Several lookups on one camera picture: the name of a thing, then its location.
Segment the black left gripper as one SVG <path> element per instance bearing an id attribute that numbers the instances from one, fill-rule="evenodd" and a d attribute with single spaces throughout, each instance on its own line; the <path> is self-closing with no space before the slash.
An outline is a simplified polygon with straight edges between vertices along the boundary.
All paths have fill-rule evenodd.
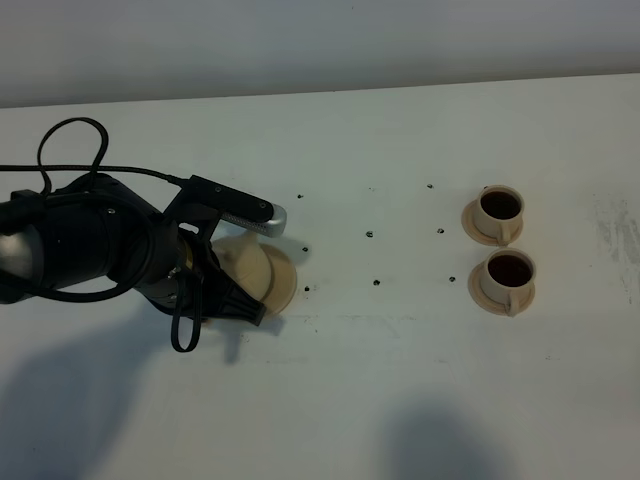
<path id="1" fill-rule="evenodd" d="M 129 290 L 175 318 L 259 326 L 265 305 L 229 274 L 196 232 L 106 174 L 83 175 L 44 200 L 44 291 L 72 303 Z"/>

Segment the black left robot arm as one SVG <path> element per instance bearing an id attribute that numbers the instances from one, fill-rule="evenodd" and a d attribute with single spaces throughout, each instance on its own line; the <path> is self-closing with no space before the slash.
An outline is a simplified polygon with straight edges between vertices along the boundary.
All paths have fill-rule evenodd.
<path id="1" fill-rule="evenodd" d="M 229 318 L 260 324 L 265 305 L 222 265 L 210 239 L 220 221 L 268 236 L 286 218 L 272 203 L 193 176 L 160 211 L 119 180 L 85 174 L 48 195 L 1 205 L 1 301 L 68 303 L 143 295 L 177 327 Z"/>

